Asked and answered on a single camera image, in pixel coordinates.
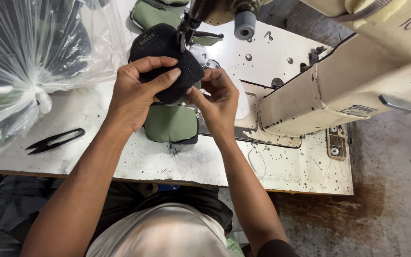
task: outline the black pants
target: black pants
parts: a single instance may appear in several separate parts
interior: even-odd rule
[[[229,233],[232,229],[232,211],[218,200],[218,190],[180,186],[177,191],[157,192],[145,198],[139,192],[138,183],[112,182],[90,244],[118,220],[162,203],[183,203],[195,207],[216,220],[225,233]]]

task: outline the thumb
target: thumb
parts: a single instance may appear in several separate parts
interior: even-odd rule
[[[186,94],[191,102],[193,102],[199,109],[204,110],[208,108],[210,102],[204,97],[204,95],[197,89],[192,86]]]
[[[161,74],[152,81],[148,82],[148,90],[155,95],[158,92],[170,87],[180,76],[180,69],[175,68],[168,72]]]

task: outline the white t-shirt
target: white t-shirt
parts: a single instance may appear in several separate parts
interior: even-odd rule
[[[181,203],[129,215],[105,230],[86,257],[235,257],[213,218]]]

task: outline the fingernail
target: fingernail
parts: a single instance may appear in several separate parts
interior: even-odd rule
[[[169,72],[169,78],[172,80],[177,79],[180,76],[180,69],[175,68]]]

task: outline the label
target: label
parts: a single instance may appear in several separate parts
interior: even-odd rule
[[[144,46],[157,38],[158,34],[156,31],[153,28],[150,28],[136,38],[136,43],[139,44],[139,46]]]
[[[377,109],[365,107],[362,105],[353,105],[352,107],[345,109],[342,111],[342,113],[346,113],[349,115],[355,115],[355,116],[363,116],[367,117],[369,116],[370,113],[378,111]]]

